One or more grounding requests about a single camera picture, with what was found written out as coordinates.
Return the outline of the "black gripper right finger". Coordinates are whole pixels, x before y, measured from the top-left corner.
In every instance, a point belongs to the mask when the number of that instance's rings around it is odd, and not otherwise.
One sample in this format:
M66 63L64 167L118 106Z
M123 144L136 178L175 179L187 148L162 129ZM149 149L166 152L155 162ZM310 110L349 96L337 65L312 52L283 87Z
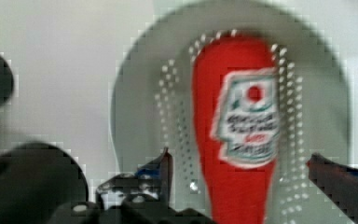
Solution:
M313 153L306 162L309 180L351 221L358 224L358 169Z

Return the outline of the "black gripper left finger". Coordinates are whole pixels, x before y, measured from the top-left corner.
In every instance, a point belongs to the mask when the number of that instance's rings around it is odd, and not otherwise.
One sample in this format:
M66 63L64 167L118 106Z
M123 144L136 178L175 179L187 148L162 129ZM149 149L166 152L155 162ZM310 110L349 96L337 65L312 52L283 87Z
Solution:
M96 190L102 209L120 206L126 197L145 194L167 203L171 197L173 162L167 147L161 154L137 168L134 173L121 173L103 182Z

